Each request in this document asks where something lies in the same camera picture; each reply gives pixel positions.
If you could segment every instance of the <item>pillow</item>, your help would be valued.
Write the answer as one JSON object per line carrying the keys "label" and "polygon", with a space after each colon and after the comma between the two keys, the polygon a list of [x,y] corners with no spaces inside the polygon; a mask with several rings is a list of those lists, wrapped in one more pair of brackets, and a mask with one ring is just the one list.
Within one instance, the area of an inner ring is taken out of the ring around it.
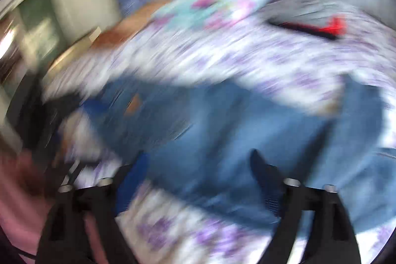
{"label": "pillow", "polygon": [[157,10],[152,19],[175,28],[232,26],[266,4],[267,0],[174,0]]}

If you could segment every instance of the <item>metal screw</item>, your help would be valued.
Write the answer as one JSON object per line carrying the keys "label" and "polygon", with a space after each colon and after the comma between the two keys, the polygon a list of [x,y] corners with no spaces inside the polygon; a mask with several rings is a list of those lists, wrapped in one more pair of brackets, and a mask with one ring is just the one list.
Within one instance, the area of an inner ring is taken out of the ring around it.
{"label": "metal screw", "polygon": [[108,186],[108,185],[111,185],[112,182],[113,182],[112,178],[103,178],[103,179],[99,180],[99,182],[96,184],[96,186],[99,186],[99,187]]}
{"label": "metal screw", "polygon": [[297,179],[292,179],[292,178],[286,178],[283,181],[286,185],[288,186],[293,186],[293,187],[300,187],[301,183]]}
{"label": "metal screw", "polygon": [[71,186],[71,185],[62,185],[62,186],[59,187],[58,191],[60,193],[68,193],[72,189],[73,189],[73,186]]}
{"label": "metal screw", "polygon": [[336,193],[337,187],[334,185],[324,185],[323,189],[329,193]]}

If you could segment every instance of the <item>floral bedspread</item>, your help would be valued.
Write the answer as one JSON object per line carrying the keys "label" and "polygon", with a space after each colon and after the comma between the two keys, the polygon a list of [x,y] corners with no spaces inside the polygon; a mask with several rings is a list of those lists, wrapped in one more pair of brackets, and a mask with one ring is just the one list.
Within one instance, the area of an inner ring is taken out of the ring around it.
{"label": "floral bedspread", "polygon": [[[233,77],[278,102],[309,113],[334,113],[343,90],[340,75],[350,73],[381,87],[387,125],[381,144],[396,147],[396,32],[352,6],[340,6],[347,34],[336,42],[267,25],[266,8],[216,31],[171,31],[151,24],[118,49],[88,53],[71,64],[47,85],[45,97],[74,89],[90,95],[123,73],[188,85]],[[81,143],[84,136],[74,141],[72,156],[87,155],[90,145]],[[96,156],[105,150],[95,148]],[[149,183],[118,222],[144,264],[256,263],[271,239],[212,218]],[[395,225],[358,235],[362,263],[371,262]],[[304,241],[295,243],[290,263],[298,263],[303,248]]]}

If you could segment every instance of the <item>pink fabric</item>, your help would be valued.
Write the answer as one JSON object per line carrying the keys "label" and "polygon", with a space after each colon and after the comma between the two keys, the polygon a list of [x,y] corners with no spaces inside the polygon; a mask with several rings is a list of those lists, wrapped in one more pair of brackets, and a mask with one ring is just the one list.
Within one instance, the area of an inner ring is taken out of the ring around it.
{"label": "pink fabric", "polygon": [[[40,234],[52,202],[41,191],[42,181],[32,164],[30,154],[18,158],[0,155],[0,225],[11,244],[35,255]],[[101,246],[95,219],[86,216],[86,232],[90,239],[95,261],[108,264]],[[22,257],[28,263],[34,261]]]}

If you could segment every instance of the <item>purple floral pattern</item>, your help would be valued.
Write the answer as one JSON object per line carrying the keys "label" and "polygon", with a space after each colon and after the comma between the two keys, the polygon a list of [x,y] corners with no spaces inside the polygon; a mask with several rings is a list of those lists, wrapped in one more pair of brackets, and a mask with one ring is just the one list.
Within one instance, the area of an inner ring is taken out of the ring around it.
{"label": "purple floral pattern", "polygon": [[[45,96],[53,98],[76,88],[89,95],[123,73],[187,85],[233,77],[282,103],[322,112],[334,106],[342,93],[340,75],[351,73],[365,84],[382,88],[387,122],[383,146],[396,147],[396,32],[352,6],[341,7],[348,29],[337,42],[266,25],[265,10],[235,26],[210,32],[172,31],[152,24],[114,51],[90,53],[72,63],[48,84]],[[183,254],[205,250],[208,258],[198,257],[200,263],[213,258],[217,263],[230,259],[256,263],[257,258],[250,262],[249,255],[264,250],[270,238],[197,215],[193,207],[180,206],[173,197],[148,186],[139,191],[125,213],[123,216],[130,217],[121,227],[138,257],[146,259],[143,263],[162,263],[151,259],[167,249]],[[185,227],[188,221],[195,224]],[[393,221],[358,235],[362,263],[371,262],[395,226]],[[142,243],[149,251],[139,247]],[[300,244],[294,253],[303,252],[304,243]]]}
{"label": "purple floral pattern", "polygon": [[234,258],[242,261],[246,255],[249,235],[245,229],[237,225],[208,219],[193,235],[199,245],[209,249],[210,256],[220,255],[225,259]]}
{"label": "purple floral pattern", "polygon": [[172,242],[172,239],[168,236],[172,220],[162,217],[154,224],[149,224],[148,217],[148,215],[143,217],[140,224],[137,225],[137,231],[140,237],[150,245],[152,251],[158,251]]}

